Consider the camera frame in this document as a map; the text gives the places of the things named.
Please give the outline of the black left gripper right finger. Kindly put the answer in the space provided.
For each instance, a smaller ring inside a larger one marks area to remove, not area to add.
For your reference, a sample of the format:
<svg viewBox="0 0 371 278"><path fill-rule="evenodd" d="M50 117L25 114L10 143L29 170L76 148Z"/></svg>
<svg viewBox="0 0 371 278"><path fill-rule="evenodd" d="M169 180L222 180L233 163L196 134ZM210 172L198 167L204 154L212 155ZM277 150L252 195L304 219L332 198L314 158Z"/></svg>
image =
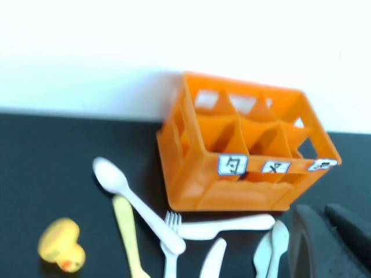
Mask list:
<svg viewBox="0 0 371 278"><path fill-rule="evenodd" d="M339 204L327 204L325 214L346 246L370 269L370 222Z"/></svg>

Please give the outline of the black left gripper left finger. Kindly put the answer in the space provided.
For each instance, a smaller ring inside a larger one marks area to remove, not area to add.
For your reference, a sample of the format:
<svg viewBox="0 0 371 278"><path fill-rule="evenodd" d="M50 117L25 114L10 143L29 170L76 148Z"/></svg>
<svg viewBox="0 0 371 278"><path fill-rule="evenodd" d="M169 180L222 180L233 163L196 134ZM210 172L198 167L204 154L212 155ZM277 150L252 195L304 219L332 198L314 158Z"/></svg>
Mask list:
<svg viewBox="0 0 371 278"><path fill-rule="evenodd" d="M308 205L296 206L289 240L291 277L326 276L328 239L323 216Z"/></svg>

